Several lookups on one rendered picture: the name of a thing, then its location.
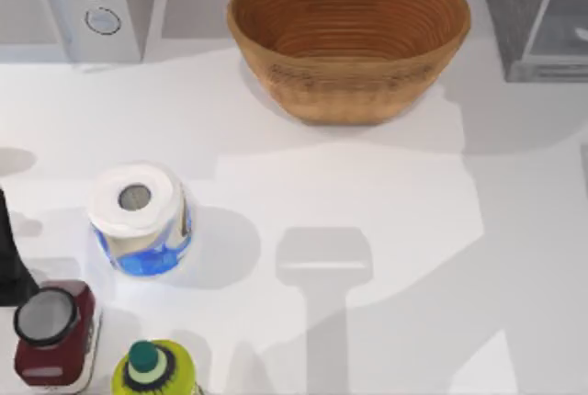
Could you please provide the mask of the brown woven basket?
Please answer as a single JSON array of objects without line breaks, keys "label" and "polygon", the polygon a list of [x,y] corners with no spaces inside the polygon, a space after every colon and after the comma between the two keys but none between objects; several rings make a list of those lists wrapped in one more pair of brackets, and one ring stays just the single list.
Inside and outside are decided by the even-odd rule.
[{"label": "brown woven basket", "polygon": [[291,116],[375,125],[401,114],[467,37],[466,0],[230,0],[228,28]]}]

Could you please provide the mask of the white paper roll blue wrap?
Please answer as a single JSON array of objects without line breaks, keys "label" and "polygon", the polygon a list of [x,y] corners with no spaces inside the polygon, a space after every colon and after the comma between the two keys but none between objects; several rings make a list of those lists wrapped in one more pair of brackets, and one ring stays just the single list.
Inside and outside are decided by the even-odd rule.
[{"label": "white paper roll blue wrap", "polygon": [[136,162],[107,169],[95,181],[88,217],[108,261],[131,277],[171,272],[192,242],[187,192],[161,164]]}]

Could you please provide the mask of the pale microwave oven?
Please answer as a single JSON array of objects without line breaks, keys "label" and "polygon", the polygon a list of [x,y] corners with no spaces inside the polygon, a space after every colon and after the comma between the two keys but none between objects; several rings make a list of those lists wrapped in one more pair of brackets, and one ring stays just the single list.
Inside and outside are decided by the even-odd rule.
[{"label": "pale microwave oven", "polygon": [[[143,58],[154,0],[0,0],[0,63],[135,63]],[[105,7],[121,28],[99,35],[85,23]]]}]

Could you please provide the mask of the green bottle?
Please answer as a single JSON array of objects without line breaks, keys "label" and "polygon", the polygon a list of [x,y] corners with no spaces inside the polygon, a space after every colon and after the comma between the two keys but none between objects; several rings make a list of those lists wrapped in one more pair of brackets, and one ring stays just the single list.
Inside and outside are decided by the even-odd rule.
[{"label": "green bottle", "polygon": [[118,362],[111,395],[205,395],[190,353],[171,340],[135,342]]}]

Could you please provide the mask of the microwave knob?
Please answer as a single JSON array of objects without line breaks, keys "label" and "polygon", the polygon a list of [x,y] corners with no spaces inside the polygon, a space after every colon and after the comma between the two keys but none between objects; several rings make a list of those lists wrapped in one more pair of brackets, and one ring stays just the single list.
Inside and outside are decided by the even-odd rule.
[{"label": "microwave knob", "polygon": [[92,31],[104,36],[114,35],[121,28],[119,16],[105,7],[89,9],[85,13],[85,23]]}]

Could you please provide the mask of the dark red jar black lid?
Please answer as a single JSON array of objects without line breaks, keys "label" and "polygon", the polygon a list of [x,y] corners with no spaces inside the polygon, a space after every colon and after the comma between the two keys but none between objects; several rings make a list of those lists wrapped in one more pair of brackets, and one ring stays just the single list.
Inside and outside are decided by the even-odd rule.
[{"label": "dark red jar black lid", "polygon": [[13,317],[17,375],[41,394],[81,392],[92,377],[101,322],[102,310],[86,282],[43,282]]}]

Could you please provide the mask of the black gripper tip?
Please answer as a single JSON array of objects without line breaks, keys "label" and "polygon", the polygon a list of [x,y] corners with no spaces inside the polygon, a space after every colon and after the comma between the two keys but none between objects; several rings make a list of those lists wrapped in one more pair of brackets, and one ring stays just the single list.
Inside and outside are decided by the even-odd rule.
[{"label": "black gripper tip", "polygon": [[0,307],[18,307],[39,290],[19,255],[5,193],[0,187]]}]

